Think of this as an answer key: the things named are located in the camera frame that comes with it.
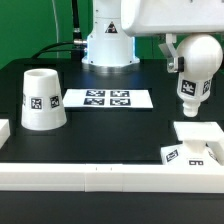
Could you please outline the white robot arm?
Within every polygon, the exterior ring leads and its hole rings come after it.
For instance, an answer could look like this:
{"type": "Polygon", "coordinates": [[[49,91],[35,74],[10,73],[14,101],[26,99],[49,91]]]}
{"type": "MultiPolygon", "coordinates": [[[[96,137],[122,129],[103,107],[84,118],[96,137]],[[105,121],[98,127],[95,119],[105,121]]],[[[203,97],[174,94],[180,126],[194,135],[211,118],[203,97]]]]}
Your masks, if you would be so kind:
{"type": "Polygon", "coordinates": [[[119,71],[136,66],[135,39],[165,34],[223,33],[224,0],[92,0],[93,29],[85,67],[119,71]]]}

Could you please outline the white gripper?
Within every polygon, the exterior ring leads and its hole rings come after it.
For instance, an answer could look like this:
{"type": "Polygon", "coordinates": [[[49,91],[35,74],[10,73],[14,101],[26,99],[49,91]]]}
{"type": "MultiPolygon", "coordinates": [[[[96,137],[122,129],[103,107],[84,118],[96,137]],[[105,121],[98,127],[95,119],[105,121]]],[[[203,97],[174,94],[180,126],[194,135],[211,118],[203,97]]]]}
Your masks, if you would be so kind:
{"type": "Polygon", "coordinates": [[[121,26],[129,36],[166,34],[167,71],[183,72],[175,34],[224,32],[224,0],[121,0],[121,26]]]}

